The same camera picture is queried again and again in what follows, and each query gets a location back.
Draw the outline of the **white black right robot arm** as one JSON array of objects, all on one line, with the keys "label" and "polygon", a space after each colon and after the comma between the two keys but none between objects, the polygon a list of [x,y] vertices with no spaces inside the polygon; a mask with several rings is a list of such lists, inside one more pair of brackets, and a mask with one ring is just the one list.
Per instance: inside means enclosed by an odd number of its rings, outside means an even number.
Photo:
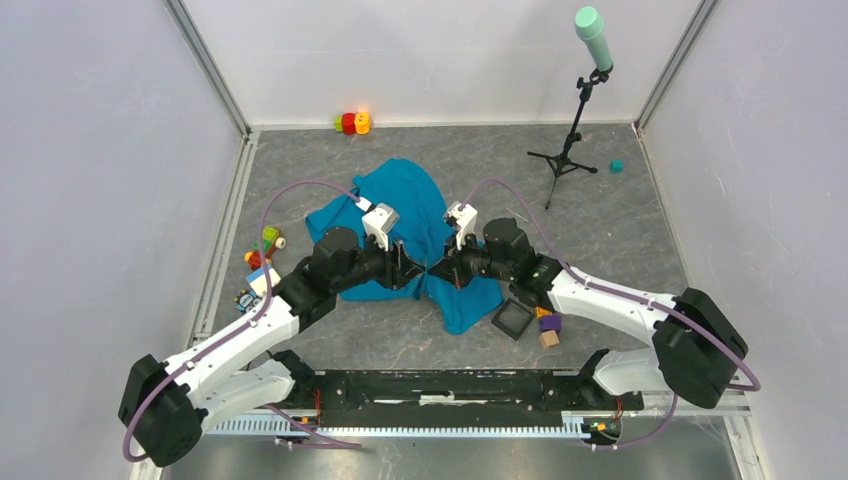
[{"label": "white black right robot arm", "polygon": [[430,269],[434,276],[456,288],[502,281],[528,307],[592,320],[644,343],[640,350],[597,352],[577,382],[585,405],[602,408],[616,396],[655,390],[712,409],[733,388],[748,346],[707,293],[654,293],[592,277],[536,252],[512,218],[488,222],[481,239],[472,232],[471,207],[453,209],[445,221],[452,234]]}]

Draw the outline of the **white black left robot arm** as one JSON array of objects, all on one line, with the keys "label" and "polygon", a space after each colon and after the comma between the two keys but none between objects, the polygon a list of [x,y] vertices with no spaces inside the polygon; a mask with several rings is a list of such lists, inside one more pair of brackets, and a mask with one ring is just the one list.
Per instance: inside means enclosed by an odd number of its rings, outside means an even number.
[{"label": "white black left robot arm", "polygon": [[206,433],[250,410],[282,401],[306,405],[314,381],[292,361],[274,357],[253,369],[248,362],[326,316],[340,293],[371,281],[400,289],[423,270],[401,242],[383,247],[374,236],[331,229],[259,306],[164,361],[146,355],[135,362],[118,412],[126,460],[169,466]]}]

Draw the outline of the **teal blue cloth garment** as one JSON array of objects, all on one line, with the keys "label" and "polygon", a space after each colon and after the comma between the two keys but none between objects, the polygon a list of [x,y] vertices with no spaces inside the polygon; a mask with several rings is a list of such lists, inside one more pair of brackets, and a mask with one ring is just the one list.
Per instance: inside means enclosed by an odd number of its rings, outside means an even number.
[{"label": "teal blue cloth garment", "polygon": [[[371,173],[355,177],[352,184],[355,195],[375,204],[384,203],[397,212],[399,220],[390,238],[402,241],[413,261],[430,267],[441,259],[445,241],[452,233],[443,220],[447,205],[438,186],[421,166],[407,159],[389,159]],[[353,200],[341,195],[309,214],[305,225],[313,241],[320,240],[333,227],[350,228],[363,236],[362,216]],[[453,335],[467,332],[504,300],[495,280],[476,277],[458,289],[427,272],[398,290],[370,281],[344,291],[340,297],[349,302],[428,298],[441,310],[444,329]]]}]

